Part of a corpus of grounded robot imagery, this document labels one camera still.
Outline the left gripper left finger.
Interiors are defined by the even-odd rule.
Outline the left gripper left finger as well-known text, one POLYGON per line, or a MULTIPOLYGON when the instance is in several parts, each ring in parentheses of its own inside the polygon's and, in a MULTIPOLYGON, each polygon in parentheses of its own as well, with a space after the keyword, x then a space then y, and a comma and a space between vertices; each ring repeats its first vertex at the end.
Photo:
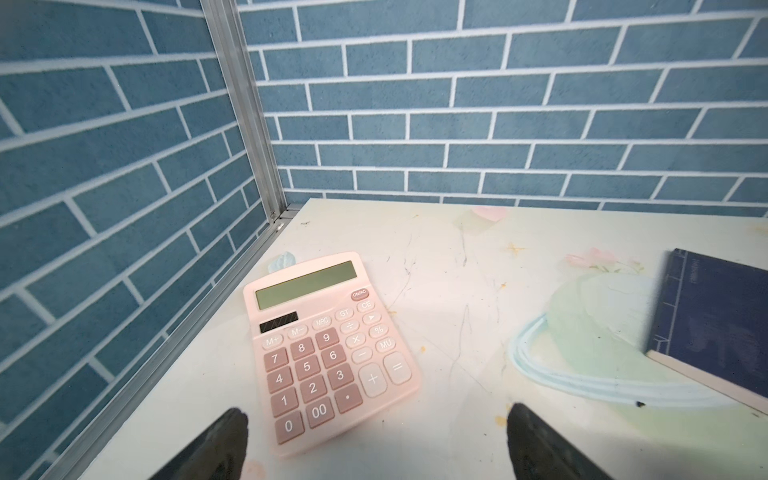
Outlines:
POLYGON ((239 479, 248 442, 248 417, 230 408, 181 452, 157 471, 151 480, 239 479))

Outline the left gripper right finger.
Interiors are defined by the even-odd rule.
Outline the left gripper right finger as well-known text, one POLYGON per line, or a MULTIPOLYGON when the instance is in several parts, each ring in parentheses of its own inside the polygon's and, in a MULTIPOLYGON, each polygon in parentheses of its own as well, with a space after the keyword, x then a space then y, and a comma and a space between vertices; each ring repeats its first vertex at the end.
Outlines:
POLYGON ((512 406, 506 433, 516 479, 610 479, 523 403, 512 406))

